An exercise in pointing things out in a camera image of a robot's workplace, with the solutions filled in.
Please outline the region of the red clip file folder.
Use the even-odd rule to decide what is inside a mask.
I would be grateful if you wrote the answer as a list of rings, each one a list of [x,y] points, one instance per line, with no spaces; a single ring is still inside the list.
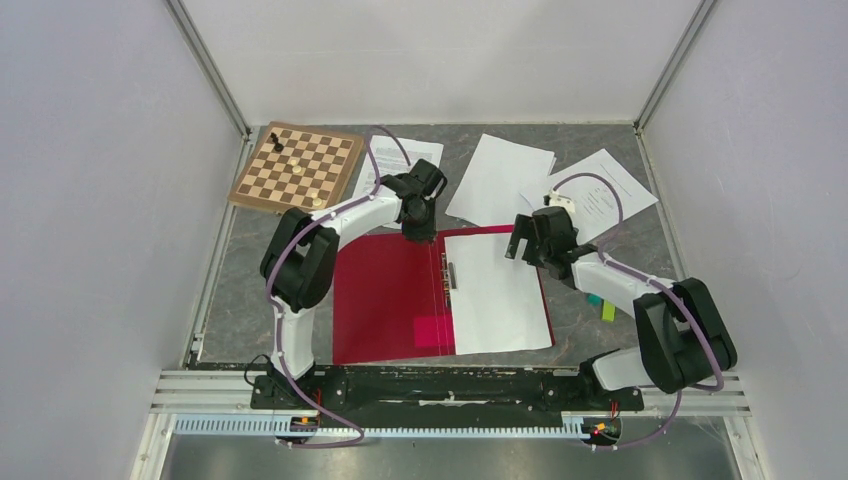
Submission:
[[[400,233],[373,234],[344,247],[334,278],[333,361],[458,355],[445,239],[511,232],[510,225],[446,230],[431,244],[413,243]]]

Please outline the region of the white paper sheet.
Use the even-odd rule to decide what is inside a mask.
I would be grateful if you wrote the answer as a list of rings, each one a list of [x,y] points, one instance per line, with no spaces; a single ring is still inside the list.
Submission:
[[[505,257],[510,235],[450,236],[451,314],[458,355],[539,350],[553,345],[537,270]]]

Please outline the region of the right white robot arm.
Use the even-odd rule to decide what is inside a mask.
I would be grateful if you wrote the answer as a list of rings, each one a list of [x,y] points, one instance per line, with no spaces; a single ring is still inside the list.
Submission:
[[[546,270],[568,287],[600,297],[630,316],[637,346],[593,357],[580,366],[580,400],[602,408],[618,390],[653,385],[667,394],[685,388],[719,391],[723,374],[738,355],[704,282],[648,275],[579,244],[577,229],[562,207],[519,214],[505,252]]]

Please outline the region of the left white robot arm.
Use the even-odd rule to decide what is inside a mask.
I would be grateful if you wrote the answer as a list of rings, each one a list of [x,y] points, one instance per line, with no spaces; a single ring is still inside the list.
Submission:
[[[446,185],[445,174],[420,159],[407,173],[381,177],[372,193],[324,210],[292,208],[282,215],[260,273],[275,321],[271,364],[282,374],[275,393],[287,406],[301,408],[314,393],[305,374],[315,364],[315,307],[332,286],[338,252],[389,224],[400,225],[408,241],[433,242],[436,199]]]

